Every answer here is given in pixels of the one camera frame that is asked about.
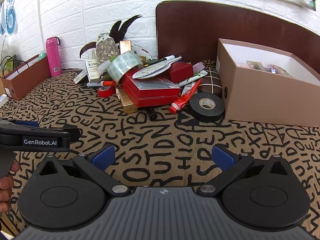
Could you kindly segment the person's left hand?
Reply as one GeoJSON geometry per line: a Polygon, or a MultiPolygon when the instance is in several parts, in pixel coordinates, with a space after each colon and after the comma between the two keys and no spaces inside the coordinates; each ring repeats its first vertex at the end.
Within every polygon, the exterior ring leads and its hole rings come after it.
{"type": "Polygon", "coordinates": [[[14,187],[14,179],[11,172],[17,172],[20,165],[14,161],[7,176],[0,180],[0,213],[7,213],[10,210],[10,199],[12,196],[12,188],[14,187]]]}

